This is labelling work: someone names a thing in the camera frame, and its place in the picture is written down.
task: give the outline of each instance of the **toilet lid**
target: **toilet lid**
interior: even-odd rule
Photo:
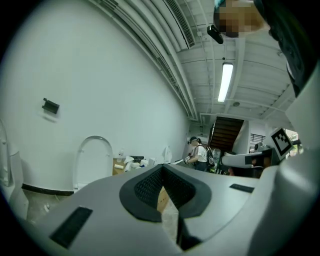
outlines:
[[[10,178],[10,156],[7,133],[4,123],[0,119],[0,180],[8,182]]]
[[[86,138],[79,147],[73,176],[74,188],[80,189],[96,180],[112,176],[113,152],[101,136]]]

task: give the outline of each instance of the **white shirt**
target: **white shirt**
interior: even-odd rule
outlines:
[[[195,148],[195,154],[194,155],[195,156],[199,156],[199,158],[198,158],[199,162],[207,162],[207,150],[201,144],[199,144],[199,146],[197,146]]]

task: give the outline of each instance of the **man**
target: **man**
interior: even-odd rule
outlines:
[[[191,137],[190,143],[195,147],[193,151],[193,157],[191,159],[186,158],[184,162],[186,164],[194,163],[194,167],[198,171],[205,172],[207,170],[207,150],[201,144],[201,140],[197,137]]]
[[[296,97],[305,86],[318,60],[318,9],[310,1],[215,0],[213,23],[230,38],[260,29],[269,30],[287,59]]]

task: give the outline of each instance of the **staircase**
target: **staircase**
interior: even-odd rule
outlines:
[[[210,132],[208,144],[211,149],[231,152],[243,123],[243,120],[218,116]]]

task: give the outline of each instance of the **railing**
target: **railing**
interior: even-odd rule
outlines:
[[[266,136],[258,135],[258,134],[253,134],[251,133],[250,135],[250,141],[254,143],[259,143],[262,142],[266,139]]]

